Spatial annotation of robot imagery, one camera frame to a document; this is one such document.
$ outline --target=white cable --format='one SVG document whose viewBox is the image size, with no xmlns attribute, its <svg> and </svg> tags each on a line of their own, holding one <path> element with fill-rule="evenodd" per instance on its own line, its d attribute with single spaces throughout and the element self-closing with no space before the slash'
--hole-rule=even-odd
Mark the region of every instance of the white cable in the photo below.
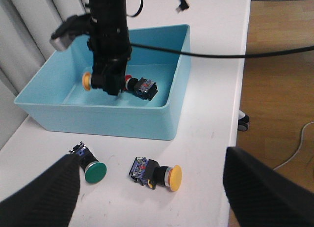
<svg viewBox="0 0 314 227">
<path fill-rule="evenodd" d="M 298 152 L 300 151 L 301 149 L 301 146 L 302 146 L 302 143 L 303 143 L 303 136 L 304 136 L 304 130 L 305 128 L 310 125 L 310 124 L 314 124 L 314 121 L 311 121 L 307 124 L 305 124 L 303 127 L 302 127 L 302 130 L 301 130 L 301 137 L 300 137 L 300 144 L 298 146 L 298 148 L 296 149 L 296 151 L 292 154 L 292 156 L 290 158 L 288 158 L 285 162 L 282 162 L 280 165 L 276 166 L 273 170 L 277 170 L 278 168 L 284 166 L 285 164 L 287 164 L 288 162 L 290 162 L 297 154 Z"/>
</svg>

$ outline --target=white table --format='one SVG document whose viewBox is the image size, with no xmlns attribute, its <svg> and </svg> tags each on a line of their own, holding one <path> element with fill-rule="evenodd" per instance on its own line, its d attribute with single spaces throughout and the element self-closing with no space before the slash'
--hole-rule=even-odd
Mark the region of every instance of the white table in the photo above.
<svg viewBox="0 0 314 227">
<path fill-rule="evenodd" d="M 144 0 L 142 13 L 128 19 L 129 28 L 189 24 L 192 52 L 245 53 L 250 0 L 187 1 L 190 9 L 177 14 L 178 0 Z M 128 12 L 137 6 L 137 0 L 129 0 Z M 80 195 L 70 226 L 227 226 L 222 174 L 226 147 L 236 143 L 243 64 L 242 59 L 192 59 L 172 141 L 48 132 L 28 117 L 0 151 L 0 200 L 83 141 L 108 172 L 89 185 L 80 169 Z M 179 190 L 151 190 L 132 182 L 128 173 L 136 156 L 180 165 Z"/>
</svg>

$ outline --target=white curtain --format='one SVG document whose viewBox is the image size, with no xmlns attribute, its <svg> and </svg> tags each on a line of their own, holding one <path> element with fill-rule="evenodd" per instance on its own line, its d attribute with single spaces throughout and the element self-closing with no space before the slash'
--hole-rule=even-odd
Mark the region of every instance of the white curtain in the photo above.
<svg viewBox="0 0 314 227">
<path fill-rule="evenodd" d="M 54 52 L 50 35 L 88 0 L 0 0 L 0 149 L 26 117 L 13 103 Z"/>
</svg>

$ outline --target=wooden floor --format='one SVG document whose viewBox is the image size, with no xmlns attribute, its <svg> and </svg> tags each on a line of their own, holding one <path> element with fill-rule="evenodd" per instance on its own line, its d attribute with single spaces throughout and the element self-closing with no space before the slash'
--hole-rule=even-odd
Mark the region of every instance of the wooden floor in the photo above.
<svg viewBox="0 0 314 227">
<path fill-rule="evenodd" d="M 314 45 L 314 0 L 252 2 L 247 53 Z M 314 51 L 247 59 L 241 109 L 250 128 L 237 145 L 273 168 L 299 145 L 304 124 L 314 121 Z M 314 124 L 298 155 L 278 173 L 314 192 Z M 238 227 L 233 212 L 229 227 Z"/>
</svg>

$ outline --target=blue bin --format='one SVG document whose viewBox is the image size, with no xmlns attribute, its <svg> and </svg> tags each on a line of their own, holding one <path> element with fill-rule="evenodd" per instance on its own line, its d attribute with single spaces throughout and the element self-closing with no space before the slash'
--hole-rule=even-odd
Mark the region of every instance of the blue bin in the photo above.
<svg viewBox="0 0 314 227">
<path fill-rule="evenodd" d="M 80 36 L 64 52 L 55 52 L 16 97 L 15 104 L 49 131 L 158 140 L 175 137 L 190 57 L 133 47 L 126 74 L 156 82 L 151 101 L 129 92 L 108 95 L 85 91 L 81 78 L 91 71 L 92 52 Z M 132 43 L 190 50 L 189 26 L 130 30 Z"/>
</svg>

